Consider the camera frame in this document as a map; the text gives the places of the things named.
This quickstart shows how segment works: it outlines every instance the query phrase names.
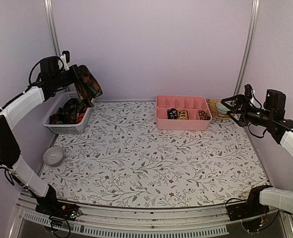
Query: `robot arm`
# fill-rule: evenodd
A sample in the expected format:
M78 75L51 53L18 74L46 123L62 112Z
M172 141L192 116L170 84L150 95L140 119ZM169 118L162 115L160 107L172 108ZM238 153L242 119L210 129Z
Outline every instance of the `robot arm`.
M274 140L293 157L293 121L284 119L285 94L276 90L267 90L265 109L257 108L251 102L252 99L255 99L253 90L247 84L244 95L223 99L221 103L229 109L227 115L239 126L249 127L253 124L265 127L264 133L268 131ZM233 114L239 114L239 119L235 118ZM255 187L250 191L246 203L228 206L227 210L230 219L237 220L260 215L264 211L268 211L268 206L293 214L293 192L273 188L269 185Z
M38 202L36 211L47 215L63 214L65 218L73 219L80 215L78 206L57 200L53 187L41 180L20 155L20 148L12 133L17 123L31 110L53 97L56 91L78 80L77 65L69 68L68 62L69 52L63 52L60 58L40 60L37 64L40 64L41 72L36 82L30 82L24 92L0 108L0 169L8 172L7 178L13 177L32 193Z

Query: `table surface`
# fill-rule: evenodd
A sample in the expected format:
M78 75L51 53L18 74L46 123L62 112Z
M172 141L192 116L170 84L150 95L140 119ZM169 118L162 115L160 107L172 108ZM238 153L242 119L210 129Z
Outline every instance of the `table surface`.
M266 175L243 128L214 119L206 131L158 130L154 102L96 103L81 135L41 178L60 199L119 207L174 208L246 198Z

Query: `white wall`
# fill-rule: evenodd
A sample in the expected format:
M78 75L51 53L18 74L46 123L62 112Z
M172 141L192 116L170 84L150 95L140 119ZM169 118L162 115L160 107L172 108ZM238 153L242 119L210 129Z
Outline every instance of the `white wall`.
M99 100L234 91L251 0L53 1L61 50L99 81Z
M39 59L53 54L43 0L0 0L0 106L25 89L29 72ZM37 107L14 129L22 155L35 171L53 138L42 126L50 105ZM0 171L0 238L8 236L19 193Z
M262 103L267 89L284 92L286 118L293 119L293 1L261 1L245 83ZM291 156L269 134L252 140L273 185L293 191Z

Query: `pink organizer tray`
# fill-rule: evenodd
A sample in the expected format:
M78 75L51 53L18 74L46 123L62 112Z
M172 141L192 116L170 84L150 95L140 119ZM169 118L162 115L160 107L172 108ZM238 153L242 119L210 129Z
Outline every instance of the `pink organizer tray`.
M168 119L167 110L187 110L189 120ZM200 120L198 111L203 110L210 120ZM204 97L160 95L156 97L157 128L161 130L206 130L212 116Z

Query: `small white bowl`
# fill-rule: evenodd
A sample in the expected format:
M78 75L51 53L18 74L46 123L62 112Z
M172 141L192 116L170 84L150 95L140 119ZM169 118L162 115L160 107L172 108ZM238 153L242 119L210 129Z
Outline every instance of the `small white bowl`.
M226 106L222 105L221 102L216 103L217 112L221 115L226 115L228 111L230 111Z
M43 155L43 161L50 167L58 166L64 158L64 151L59 146L49 148Z

